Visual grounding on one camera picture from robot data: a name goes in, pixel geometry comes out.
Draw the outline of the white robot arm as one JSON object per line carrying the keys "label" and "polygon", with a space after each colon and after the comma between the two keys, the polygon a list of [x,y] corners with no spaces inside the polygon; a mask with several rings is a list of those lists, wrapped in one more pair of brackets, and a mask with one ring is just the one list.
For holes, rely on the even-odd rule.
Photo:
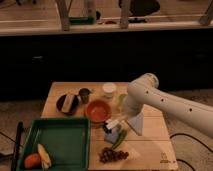
{"label": "white robot arm", "polygon": [[144,104],[171,114],[182,122],[213,138],[213,107],[177,97],[158,89],[158,78],[146,73],[130,82],[123,101],[123,115],[137,116]]}

